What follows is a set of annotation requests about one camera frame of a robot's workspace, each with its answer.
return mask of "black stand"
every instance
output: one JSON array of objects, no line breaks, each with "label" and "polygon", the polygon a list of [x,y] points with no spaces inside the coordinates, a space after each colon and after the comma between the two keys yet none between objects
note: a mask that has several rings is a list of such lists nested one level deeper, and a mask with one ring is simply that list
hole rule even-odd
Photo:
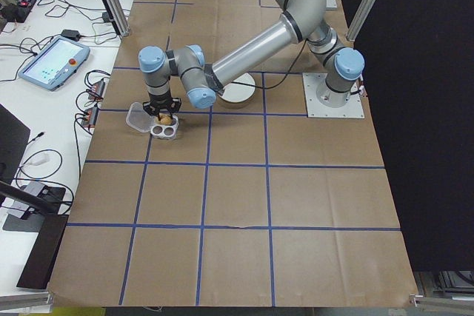
[{"label": "black stand", "polygon": [[[55,207],[55,212],[51,213],[53,215],[58,213],[59,207],[61,206],[59,202],[63,200],[65,193],[65,188],[53,186],[47,188],[46,194],[41,193],[38,197],[49,203],[53,203]],[[38,232],[41,226],[43,226],[44,216],[40,215],[34,209],[31,210],[32,212],[28,212],[23,218],[17,218],[16,216],[8,215],[3,225],[3,230],[17,232]]]}]

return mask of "device on table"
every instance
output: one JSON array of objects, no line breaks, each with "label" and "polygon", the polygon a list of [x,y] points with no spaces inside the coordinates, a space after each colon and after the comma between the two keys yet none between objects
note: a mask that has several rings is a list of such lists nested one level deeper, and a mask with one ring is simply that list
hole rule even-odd
[{"label": "device on table", "polygon": [[88,46],[57,36],[20,71],[19,77],[55,90],[77,71],[89,53]]}]

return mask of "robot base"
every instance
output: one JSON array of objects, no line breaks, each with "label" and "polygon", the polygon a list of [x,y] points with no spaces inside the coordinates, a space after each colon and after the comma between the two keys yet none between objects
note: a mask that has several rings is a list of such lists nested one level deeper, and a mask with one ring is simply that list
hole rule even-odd
[{"label": "robot base", "polygon": [[326,73],[303,73],[304,96],[308,118],[364,118],[359,95],[351,95],[343,107],[327,107],[316,98],[316,89],[326,78]]}]

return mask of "brown cardboard floor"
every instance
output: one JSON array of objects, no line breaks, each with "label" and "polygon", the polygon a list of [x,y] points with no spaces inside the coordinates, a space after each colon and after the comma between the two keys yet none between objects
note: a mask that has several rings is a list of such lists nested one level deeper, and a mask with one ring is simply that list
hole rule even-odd
[{"label": "brown cardboard floor", "polygon": [[[174,141],[125,124],[146,101],[138,51],[200,44],[207,62],[278,18],[273,0],[135,0],[50,290],[68,306],[404,306],[416,292],[384,163],[364,120],[308,119],[304,50],[245,108],[184,103]],[[344,14],[327,14],[340,34]],[[276,83],[301,45],[252,72]]]}]

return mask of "robotic arm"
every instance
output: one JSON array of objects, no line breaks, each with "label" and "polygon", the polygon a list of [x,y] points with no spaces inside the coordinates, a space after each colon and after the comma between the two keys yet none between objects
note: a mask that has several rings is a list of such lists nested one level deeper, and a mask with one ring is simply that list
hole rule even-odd
[{"label": "robotic arm", "polygon": [[326,0],[276,0],[283,13],[279,20],[256,37],[214,64],[204,63],[198,45],[164,52],[145,47],[138,60],[147,84],[150,101],[144,110],[153,116],[160,110],[179,111],[181,100],[170,92],[171,75],[178,75],[191,104],[198,109],[211,107],[216,93],[267,60],[289,44],[307,40],[311,52],[324,65],[328,75],[318,88],[318,98],[330,107],[345,104],[354,81],[364,69],[364,58],[344,47],[337,33],[324,20]]}]

